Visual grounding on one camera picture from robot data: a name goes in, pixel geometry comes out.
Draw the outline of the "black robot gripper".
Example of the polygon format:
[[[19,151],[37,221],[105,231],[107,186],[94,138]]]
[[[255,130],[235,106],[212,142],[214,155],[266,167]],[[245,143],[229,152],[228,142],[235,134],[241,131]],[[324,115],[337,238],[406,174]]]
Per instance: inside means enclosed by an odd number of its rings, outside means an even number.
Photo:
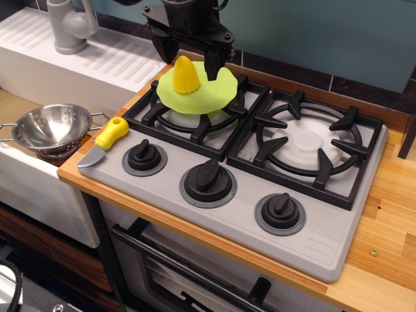
[[[179,44],[207,49],[204,68],[208,81],[215,81],[221,68],[233,58],[233,33],[220,22],[219,12],[227,1],[163,1],[142,9],[151,41],[162,60],[171,64]]]

